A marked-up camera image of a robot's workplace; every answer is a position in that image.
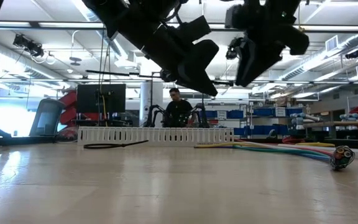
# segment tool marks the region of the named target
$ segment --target black t-shirt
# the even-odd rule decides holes
[[[188,114],[193,107],[186,100],[171,101],[167,106],[169,126],[171,128],[182,128],[186,123],[181,122],[183,115]]]

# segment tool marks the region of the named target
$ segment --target colorful cable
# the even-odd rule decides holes
[[[280,146],[274,146],[269,144],[261,144],[256,142],[225,142],[219,144],[199,144],[195,148],[211,148],[211,147],[225,147],[225,148],[234,148],[242,149],[248,151],[257,151],[257,152],[279,152],[294,154],[297,156],[309,157],[312,159],[317,159],[320,161],[328,162],[329,165],[334,170],[343,169],[348,166],[355,157],[353,151],[350,150],[347,146],[339,146],[333,153],[318,150],[318,149],[308,149],[305,147],[300,148],[286,148]]]

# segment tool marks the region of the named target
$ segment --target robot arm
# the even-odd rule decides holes
[[[199,92],[216,96],[205,68],[219,47],[212,40],[198,40],[211,29],[204,16],[175,28],[166,24],[169,12],[187,0],[83,0],[103,21],[108,36],[117,32],[158,64],[161,78]]]
[[[211,32],[204,16],[178,27],[166,21],[176,16],[181,4],[188,0],[83,0],[104,23],[108,36],[119,32],[158,64],[165,82],[216,96],[205,69],[219,50],[212,40],[195,40]],[[292,55],[304,54],[309,45],[307,35],[293,27],[293,16],[301,0],[244,0],[230,7],[225,27],[244,31],[229,46],[228,59],[239,57],[236,85],[247,86],[276,62],[287,46]],[[175,9],[172,16],[169,12]]]
[[[189,116],[196,114],[198,119],[199,128],[209,128],[208,121],[206,119],[205,107],[202,104],[197,104],[190,112]]]
[[[159,105],[152,105],[149,108],[149,113],[147,115],[147,121],[144,124],[145,128],[154,128],[155,127],[155,119],[156,119],[158,113],[162,114],[163,121],[165,122],[167,112]]]
[[[287,46],[291,55],[304,54],[309,37],[294,28],[293,16],[301,0],[244,0],[226,12],[226,28],[244,30],[244,37],[229,44],[227,59],[239,57],[236,85],[247,86],[282,59]]]

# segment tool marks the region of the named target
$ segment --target gray chair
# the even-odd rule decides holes
[[[64,109],[64,103],[43,99],[38,105],[34,122],[30,130],[30,136],[54,136],[57,134],[60,115]]]

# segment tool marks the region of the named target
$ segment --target table surface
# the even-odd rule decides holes
[[[75,144],[0,147],[0,223],[358,223],[358,160]]]

